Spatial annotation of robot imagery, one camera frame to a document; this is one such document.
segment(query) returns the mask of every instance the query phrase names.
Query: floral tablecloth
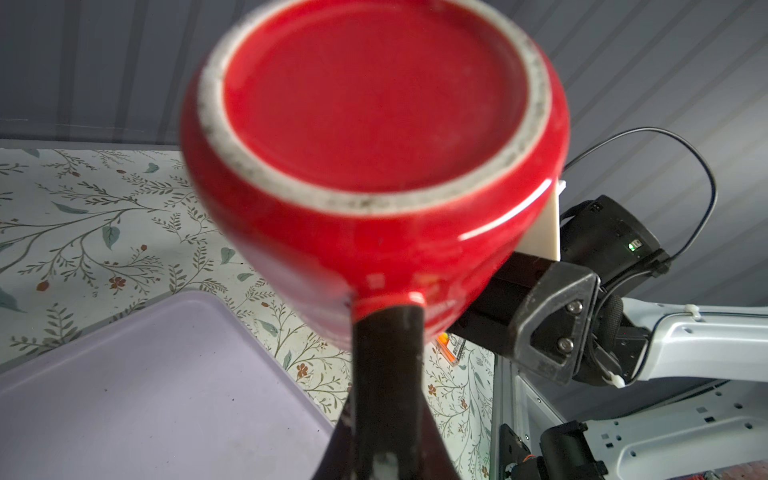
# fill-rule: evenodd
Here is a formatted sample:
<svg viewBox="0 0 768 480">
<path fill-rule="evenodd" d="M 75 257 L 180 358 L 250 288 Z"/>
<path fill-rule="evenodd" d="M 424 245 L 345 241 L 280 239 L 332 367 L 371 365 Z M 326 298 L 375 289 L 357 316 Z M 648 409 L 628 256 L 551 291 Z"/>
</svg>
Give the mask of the floral tablecloth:
<svg viewBox="0 0 768 480">
<path fill-rule="evenodd" d="M 147 304 L 218 295 L 336 421 L 348 352 L 319 338 L 197 202 L 179 152 L 0 150 L 0 371 Z M 425 349 L 424 392 L 463 478 L 487 478 L 493 355 Z"/>
</svg>

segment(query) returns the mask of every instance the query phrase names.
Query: black handle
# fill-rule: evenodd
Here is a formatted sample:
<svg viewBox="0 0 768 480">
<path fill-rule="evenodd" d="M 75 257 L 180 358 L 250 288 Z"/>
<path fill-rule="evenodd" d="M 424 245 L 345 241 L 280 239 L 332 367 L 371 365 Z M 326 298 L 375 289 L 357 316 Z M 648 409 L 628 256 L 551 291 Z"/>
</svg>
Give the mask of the black handle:
<svg viewBox="0 0 768 480">
<path fill-rule="evenodd" d="M 421 392 L 424 310 L 380 310 L 352 337 L 352 392 L 313 480 L 458 480 Z"/>
</svg>

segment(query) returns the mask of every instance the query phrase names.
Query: lavender plastic tray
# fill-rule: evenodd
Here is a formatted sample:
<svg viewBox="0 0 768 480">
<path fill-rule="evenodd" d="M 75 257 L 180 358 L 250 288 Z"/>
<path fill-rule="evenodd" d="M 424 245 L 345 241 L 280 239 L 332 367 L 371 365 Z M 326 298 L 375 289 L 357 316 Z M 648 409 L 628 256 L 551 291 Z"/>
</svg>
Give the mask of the lavender plastic tray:
<svg viewBox="0 0 768 480">
<path fill-rule="evenodd" d="M 332 424 L 214 295 L 0 375 L 0 478 L 308 479 Z"/>
</svg>

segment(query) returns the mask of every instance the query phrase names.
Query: screw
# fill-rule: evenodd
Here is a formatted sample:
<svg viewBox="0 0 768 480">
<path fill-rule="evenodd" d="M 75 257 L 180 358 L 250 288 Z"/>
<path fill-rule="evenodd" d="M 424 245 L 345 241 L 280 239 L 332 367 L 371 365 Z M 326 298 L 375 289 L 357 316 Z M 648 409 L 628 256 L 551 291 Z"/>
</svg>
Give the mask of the screw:
<svg viewBox="0 0 768 480">
<path fill-rule="evenodd" d="M 563 353 L 571 353 L 574 351 L 574 341 L 568 337 L 563 337 L 558 340 L 558 350 Z"/>
<path fill-rule="evenodd" d="M 574 300 L 573 302 L 570 302 L 568 305 L 566 305 L 565 309 L 571 315 L 578 315 L 584 309 L 584 305 L 580 301 Z"/>
</svg>

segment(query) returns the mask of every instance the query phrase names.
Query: red ceramic pot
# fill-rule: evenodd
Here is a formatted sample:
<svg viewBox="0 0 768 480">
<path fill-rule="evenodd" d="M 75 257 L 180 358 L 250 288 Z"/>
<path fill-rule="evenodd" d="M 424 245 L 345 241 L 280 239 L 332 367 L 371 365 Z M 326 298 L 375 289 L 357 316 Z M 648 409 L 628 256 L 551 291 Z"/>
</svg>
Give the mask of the red ceramic pot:
<svg viewBox="0 0 768 480">
<path fill-rule="evenodd" d="M 292 0 L 230 30 L 181 147 L 238 251 L 337 346 L 387 306 L 453 323 L 549 198 L 568 109 L 547 58 L 477 0 Z"/>
</svg>

